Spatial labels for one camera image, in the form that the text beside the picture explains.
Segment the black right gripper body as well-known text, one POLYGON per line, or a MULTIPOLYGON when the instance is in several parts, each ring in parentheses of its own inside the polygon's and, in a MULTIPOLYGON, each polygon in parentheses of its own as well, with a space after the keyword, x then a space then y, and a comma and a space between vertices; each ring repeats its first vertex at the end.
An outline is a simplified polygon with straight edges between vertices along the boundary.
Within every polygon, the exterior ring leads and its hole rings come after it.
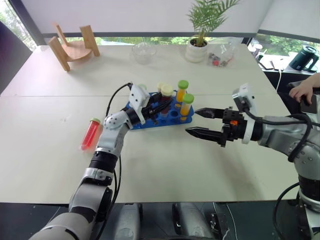
POLYGON ((225 147, 227 141, 243 139, 247 127, 247 120, 245 120, 242 113, 229 108, 223 111, 222 115, 222 137, 219 140, 221 147, 225 147))

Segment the person's bare hand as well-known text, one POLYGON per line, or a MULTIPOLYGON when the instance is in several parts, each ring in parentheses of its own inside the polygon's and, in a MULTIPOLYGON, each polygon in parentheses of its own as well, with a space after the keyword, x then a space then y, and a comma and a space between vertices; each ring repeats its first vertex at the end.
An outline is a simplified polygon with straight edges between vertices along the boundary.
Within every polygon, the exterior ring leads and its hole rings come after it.
POLYGON ((306 100, 310 105, 312 103, 313 86, 301 83, 289 91, 289 96, 295 99, 298 103, 301 103, 302 100, 306 100))

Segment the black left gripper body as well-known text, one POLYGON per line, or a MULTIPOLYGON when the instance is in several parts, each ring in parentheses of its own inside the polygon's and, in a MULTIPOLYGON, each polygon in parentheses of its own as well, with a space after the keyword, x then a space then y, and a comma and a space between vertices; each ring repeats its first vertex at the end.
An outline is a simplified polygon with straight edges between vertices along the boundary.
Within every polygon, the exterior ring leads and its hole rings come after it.
POLYGON ((150 100, 146 107, 141 110, 142 116, 145 120, 155 120, 157 115, 158 102, 150 100))

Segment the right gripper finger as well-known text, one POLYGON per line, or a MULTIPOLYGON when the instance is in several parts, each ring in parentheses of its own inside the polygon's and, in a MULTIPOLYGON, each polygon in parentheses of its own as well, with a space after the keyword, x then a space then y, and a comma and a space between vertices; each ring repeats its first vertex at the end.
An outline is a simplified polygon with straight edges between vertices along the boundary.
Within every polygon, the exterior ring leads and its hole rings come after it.
POLYGON ((185 131, 190 135, 192 135, 193 137, 211 141, 211 142, 216 142, 219 145, 222 145, 221 138, 223 134, 219 131, 214 131, 214 130, 210 130, 209 128, 198 127, 198 126, 188 127, 185 129, 185 131))
POLYGON ((194 113, 207 119, 222 119, 224 109, 204 107, 196 110, 194 113))

